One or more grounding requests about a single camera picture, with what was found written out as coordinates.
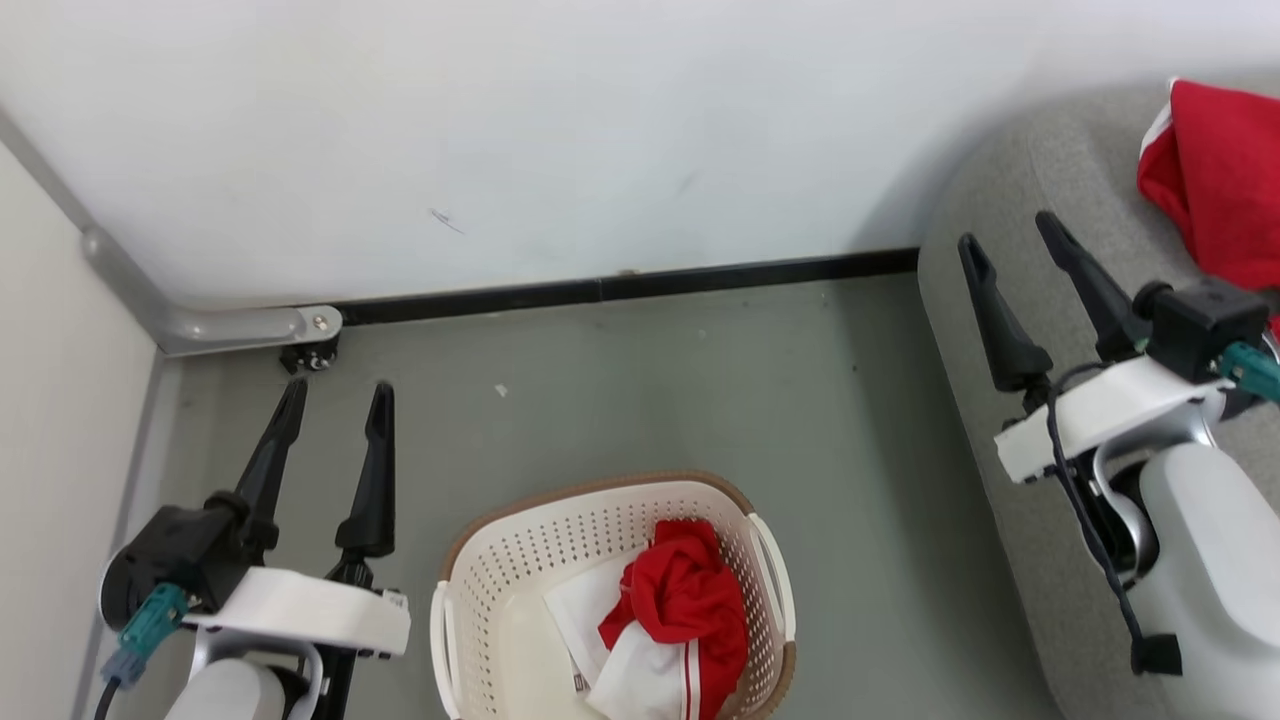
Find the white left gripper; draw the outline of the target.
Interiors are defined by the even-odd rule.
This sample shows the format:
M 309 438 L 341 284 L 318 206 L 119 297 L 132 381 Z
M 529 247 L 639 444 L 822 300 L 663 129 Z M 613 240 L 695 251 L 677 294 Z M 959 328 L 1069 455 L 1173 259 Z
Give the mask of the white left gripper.
M 237 541 L 246 553 L 276 547 L 275 511 L 291 446 L 300 434 L 308 383 L 288 383 L 236 486 Z M 251 568 L 216 612 L 189 612 L 184 623 L 284 641 L 305 641 L 401 656 L 411 615 L 403 596 L 360 587 L 374 583 L 370 559 L 396 551 L 396 395 L 378 383 L 365 423 L 367 451 L 349 515 L 335 530 L 340 551 L 328 579 L 275 568 Z

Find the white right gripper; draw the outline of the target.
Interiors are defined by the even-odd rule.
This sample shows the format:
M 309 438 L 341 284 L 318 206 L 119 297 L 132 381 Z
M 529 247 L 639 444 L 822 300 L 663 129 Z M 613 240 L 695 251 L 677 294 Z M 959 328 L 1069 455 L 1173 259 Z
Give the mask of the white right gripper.
M 1055 213 L 1038 211 L 1036 228 L 1085 309 L 1100 360 L 1120 363 L 1138 356 L 1151 324 L 1135 314 L 1130 296 Z M 957 254 L 995 388 L 1044 396 L 1053 363 L 1005 301 L 993 263 L 972 233 L 959 238 Z M 1128 454 L 1189 441 L 1211 443 L 1210 430 L 1222 415 L 1230 388 L 1231 382 L 1222 378 L 1190 383 L 1147 356 L 1120 363 L 1055 401 L 1062 455 L 1075 459 L 1096 448 Z M 995 437 L 998 459 L 1012 482 L 1042 477 L 1053 465 L 1048 414 L 1050 407 L 1043 406 Z

